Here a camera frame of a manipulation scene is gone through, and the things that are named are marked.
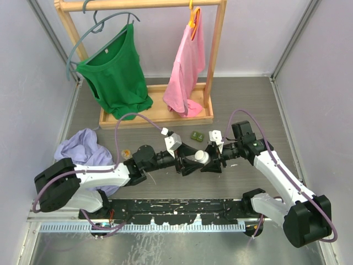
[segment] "gray floor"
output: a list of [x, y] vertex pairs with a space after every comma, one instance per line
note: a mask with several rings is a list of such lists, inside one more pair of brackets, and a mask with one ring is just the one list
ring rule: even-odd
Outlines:
[[[148, 80], [149, 84], [167, 82], [167, 79]], [[297, 174], [268, 78], [215, 78], [211, 98], [215, 115], [213, 124], [177, 126], [169, 129], [179, 134], [186, 144], [204, 150], [207, 139], [202, 143], [191, 140], [191, 132], [196, 130], [207, 136], [210, 130], [224, 131], [231, 112], [244, 108], [256, 117], [282, 161]], [[99, 113], [100, 106], [84, 82], [67, 137], [70, 138], [84, 128], [96, 128]], [[234, 117], [234, 122], [247, 119], [245, 114], [239, 114]], [[252, 126], [260, 137], [253, 123]], [[107, 147], [115, 159], [114, 130], [98, 130], [97, 136], [98, 143]], [[119, 130], [120, 150], [130, 149], [135, 152], [144, 144], [153, 146], [156, 152], [165, 150], [163, 136], [155, 128]], [[112, 198], [241, 198], [244, 192], [255, 188], [262, 188], [273, 196], [277, 195], [270, 182], [242, 158], [229, 161], [222, 174], [196, 171], [183, 177], [177, 174], [174, 168], [167, 168], [151, 172], [151, 175], [156, 183], [147, 176], [147, 180], [137, 186], [120, 188]]]

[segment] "wooden rack pole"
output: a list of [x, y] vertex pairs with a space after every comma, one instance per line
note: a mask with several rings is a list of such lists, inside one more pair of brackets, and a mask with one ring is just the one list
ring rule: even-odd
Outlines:
[[[221, 5], [224, 0], [192, 0], [193, 6]], [[82, 11], [84, 2], [60, 2], [60, 8], [64, 12]], [[90, 1], [86, 10], [112, 10], [158, 7], [188, 7], [190, 0], [103, 0]]]
[[[54, 0], [54, 6], [57, 11], [57, 14], [58, 14], [59, 18], [61, 19], [61, 22], [62, 22], [63, 26], [65, 27], [68, 36], [70, 37], [72, 45], [75, 46], [76, 43], [78, 42], [78, 40], [80, 39], [80, 36], [77, 32], [75, 24], [72, 21], [70, 13], [64, 12], [62, 10], [61, 5], [63, 3], [64, 3], [63, 0]], [[77, 47], [76, 52], [77, 52], [77, 55], [81, 61], [88, 58], [88, 54], [87, 54], [86, 49], [84, 48], [82, 43]]]
[[213, 30], [212, 46], [210, 62], [208, 64], [206, 87], [204, 92], [204, 105], [208, 107], [208, 100], [210, 99], [213, 74], [215, 73], [215, 67], [217, 62], [218, 48], [220, 47], [220, 39], [224, 21], [224, 14], [226, 13], [227, 0], [221, 0], [221, 4], [217, 7], [215, 29]]

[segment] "pink t-shirt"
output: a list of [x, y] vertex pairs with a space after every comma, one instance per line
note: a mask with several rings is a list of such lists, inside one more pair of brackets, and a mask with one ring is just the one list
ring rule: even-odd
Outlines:
[[195, 37], [192, 40], [193, 30], [189, 25], [184, 30], [184, 36], [174, 61], [172, 76], [163, 96], [163, 101], [167, 103], [169, 110], [178, 112], [181, 117], [194, 117], [202, 111], [200, 104], [189, 99], [199, 73], [205, 68], [201, 10]]

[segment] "green shirt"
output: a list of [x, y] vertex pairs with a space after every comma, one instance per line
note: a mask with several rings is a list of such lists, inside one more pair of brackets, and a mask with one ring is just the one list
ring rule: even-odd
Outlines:
[[145, 77], [140, 66], [140, 57], [133, 43], [133, 24], [119, 38], [99, 53], [88, 64], [77, 66], [77, 72], [87, 80], [99, 105], [120, 119], [129, 112], [149, 109], [153, 101], [147, 95]]

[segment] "lavender cloth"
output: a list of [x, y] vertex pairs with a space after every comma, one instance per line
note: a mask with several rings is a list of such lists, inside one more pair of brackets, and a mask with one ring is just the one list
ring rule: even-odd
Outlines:
[[[70, 157], [74, 164], [85, 166], [113, 165], [111, 153], [102, 145], [97, 144], [97, 134], [91, 129], [77, 132], [69, 140], [62, 142], [55, 151], [54, 159]], [[101, 186], [89, 190], [101, 189], [107, 196], [115, 193], [118, 186]]]

